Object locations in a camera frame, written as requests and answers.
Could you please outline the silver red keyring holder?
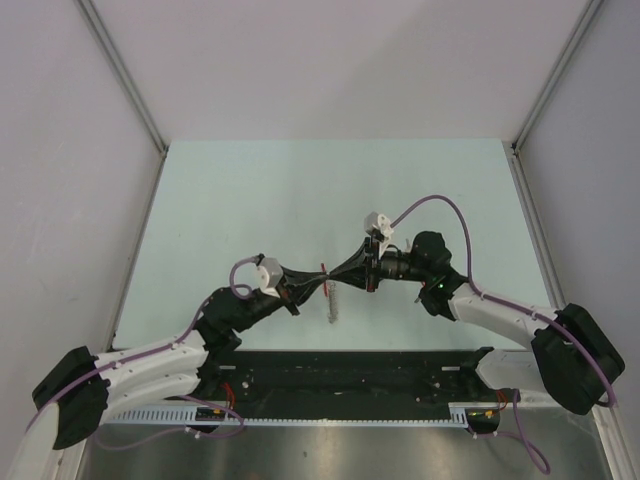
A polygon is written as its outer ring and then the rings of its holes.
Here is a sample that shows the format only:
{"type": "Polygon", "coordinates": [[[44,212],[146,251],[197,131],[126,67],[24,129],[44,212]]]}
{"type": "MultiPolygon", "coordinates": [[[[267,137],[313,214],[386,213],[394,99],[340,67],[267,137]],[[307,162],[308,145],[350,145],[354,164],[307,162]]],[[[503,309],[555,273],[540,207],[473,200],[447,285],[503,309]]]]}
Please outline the silver red keyring holder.
{"type": "Polygon", "coordinates": [[[339,319],[337,284],[334,281],[325,281],[323,292],[328,302],[328,321],[330,324],[335,324],[339,319]]]}

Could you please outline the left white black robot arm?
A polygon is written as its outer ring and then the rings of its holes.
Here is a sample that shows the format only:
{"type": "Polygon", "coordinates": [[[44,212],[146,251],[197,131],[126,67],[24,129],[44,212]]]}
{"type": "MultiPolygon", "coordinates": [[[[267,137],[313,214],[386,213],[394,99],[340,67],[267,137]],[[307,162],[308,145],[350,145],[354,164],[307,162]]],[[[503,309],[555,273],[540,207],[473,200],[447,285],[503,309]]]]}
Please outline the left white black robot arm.
{"type": "Polygon", "coordinates": [[[110,353],[93,354],[85,346],[67,352],[32,392],[37,412],[8,478],[44,478],[54,451],[84,441],[127,410],[169,397],[214,397],[221,387],[216,358],[239,345],[238,333],[280,308],[298,314],[328,278],[282,268],[272,258],[257,270],[258,288],[229,284],[215,290],[179,335],[110,353]]]}

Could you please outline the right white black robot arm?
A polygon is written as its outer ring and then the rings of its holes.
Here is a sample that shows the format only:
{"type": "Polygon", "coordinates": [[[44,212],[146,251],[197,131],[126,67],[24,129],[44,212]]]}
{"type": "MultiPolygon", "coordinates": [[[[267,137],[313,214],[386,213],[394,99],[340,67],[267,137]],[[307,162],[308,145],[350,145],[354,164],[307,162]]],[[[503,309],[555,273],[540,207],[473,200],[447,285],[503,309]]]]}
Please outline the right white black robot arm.
{"type": "Polygon", "coordinates": [[[613,383],[625,363],[585,308],[537,307],[501,297],[481,289],[471,274],[456,271],[451,259],[437,232],[417,234],[406,252],[372,233],[329,277],[368,292],[384,280],[418,282],[418,301],[430,315],[481,327],[519,345],[518,352],[487,350],[463,373],[462,391],[473,401],[507,388],[546,393],[579,415],[615,405],[613,383]]]}

